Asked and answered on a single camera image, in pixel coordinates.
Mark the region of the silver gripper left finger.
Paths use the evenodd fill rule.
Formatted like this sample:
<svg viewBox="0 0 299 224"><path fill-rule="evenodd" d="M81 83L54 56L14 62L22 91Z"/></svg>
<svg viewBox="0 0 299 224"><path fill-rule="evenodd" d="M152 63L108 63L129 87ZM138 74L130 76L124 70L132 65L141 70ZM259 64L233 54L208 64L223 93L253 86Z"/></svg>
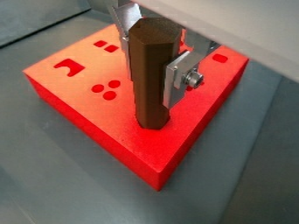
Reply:
<svg viewBox="0 0 299 224"><path fill-rule="evenodd" d="M132 1L106 1L106 8L118 32L124 53L128 53L128 31L141 18L138 5Z"/></svg>

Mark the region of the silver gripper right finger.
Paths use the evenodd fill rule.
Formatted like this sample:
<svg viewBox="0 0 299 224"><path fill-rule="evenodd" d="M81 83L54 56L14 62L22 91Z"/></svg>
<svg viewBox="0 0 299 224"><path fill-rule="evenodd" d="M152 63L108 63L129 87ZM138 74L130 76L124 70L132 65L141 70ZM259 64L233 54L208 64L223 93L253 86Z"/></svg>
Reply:
<svg viewBox="0 0 299 224"><path fill-rule="evenodd" d="M168 109L184 97L185 89L196 89L201 84L204 76L199 72L199 65L220 46L191 29L184 31L183 43L191 47L191 50L184 50L164 70L163 105Z"/></svg>

